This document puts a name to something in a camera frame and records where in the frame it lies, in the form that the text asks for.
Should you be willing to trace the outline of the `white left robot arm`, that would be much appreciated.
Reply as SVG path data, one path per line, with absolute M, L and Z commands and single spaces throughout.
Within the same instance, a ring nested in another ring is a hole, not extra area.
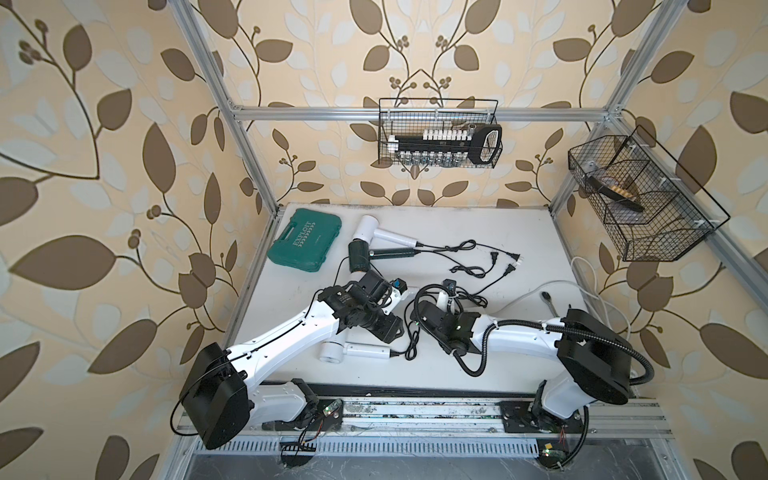
M 386 343 L 402 335 L 392 314 L 407 290 L 385 283 L 362 288 L 356 282 L 317 291 L 297 315 L 266 334 L 227 349 L 212 343 L 196 356 L 179 395 L 194 435 L 215 450 L 243 430 L 266 422 L 307 424 L 317 402 L 300 380 L 267 385 L 279 367 L 314 345 L 354 327 L 382 333 Z

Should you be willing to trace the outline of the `black white socket set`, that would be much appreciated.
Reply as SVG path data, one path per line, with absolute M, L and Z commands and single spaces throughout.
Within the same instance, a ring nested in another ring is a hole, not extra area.
M 389 134 L 381 146 L 388 158 L 406 166 L 492 168 L 503 152 L 500 124 L 424 129 L 417 134 Z

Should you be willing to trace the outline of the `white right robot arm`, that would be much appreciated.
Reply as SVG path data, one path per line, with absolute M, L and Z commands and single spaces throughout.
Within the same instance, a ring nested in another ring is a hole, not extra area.
M 589 405 L 597 401 L 624 405 L 633 386 L 655 377 L 653 365 L 643 354 L 581 309 L 533 321 L 452 313 L 418 300 L 410 319 L 472 378 L 485 373 L 495 351 L 559 361 L 563 371 L 541 380 L 532 402 L 518 414 L 520 423 L 540 431 L 560 429 L 575 414 L 585 422 Z

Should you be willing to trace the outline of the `white hair dryer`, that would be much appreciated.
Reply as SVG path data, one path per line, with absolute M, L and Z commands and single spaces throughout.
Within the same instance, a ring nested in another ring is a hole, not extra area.
M 352 239 L 361 240 L 368 244 L 371 244 L 374 239 L 381 239 L 406 248 L 417 247 L 418 241 L 416 239 L 381 229 L 379 225 L 380 223 L 377 218 L 371 215 L 363 215 Z
M 340 364 L 347 357 L 388 360 L 391 357 L 391 350 L 384 346 L 326 341 L 322 343 L 318 356 L 321 362 L 329 364 Z

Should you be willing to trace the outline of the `black brush in basket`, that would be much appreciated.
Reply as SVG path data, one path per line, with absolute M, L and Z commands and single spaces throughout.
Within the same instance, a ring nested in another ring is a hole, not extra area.
M 588 176 L 587 183 L 593 190 L 607 199 L 608 206 L 613 210 L 634 213 L 643 213 L 645 211 L 637 195 L 617 186 L 615 183 L 606 183 L 605 177 Z

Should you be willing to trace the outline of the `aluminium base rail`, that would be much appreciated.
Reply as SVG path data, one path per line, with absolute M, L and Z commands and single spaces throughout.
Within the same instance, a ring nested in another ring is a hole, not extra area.
M 339 409 L 307 427 L 250 426 L 220 455 L 291 457 L 522 458 L 566 456 L 589 440 L 668 440 L 655 401 L 594 403 L 562 426 L 526 419 L 523 398 L 341 397 Z

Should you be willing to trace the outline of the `green plastic tool case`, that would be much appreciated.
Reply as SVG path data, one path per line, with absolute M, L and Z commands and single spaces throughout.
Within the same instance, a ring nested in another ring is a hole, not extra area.
M 318 272 L 338 237 L 339 216 L 299 208 L 267 252 L 273 263 L 304 272 Z

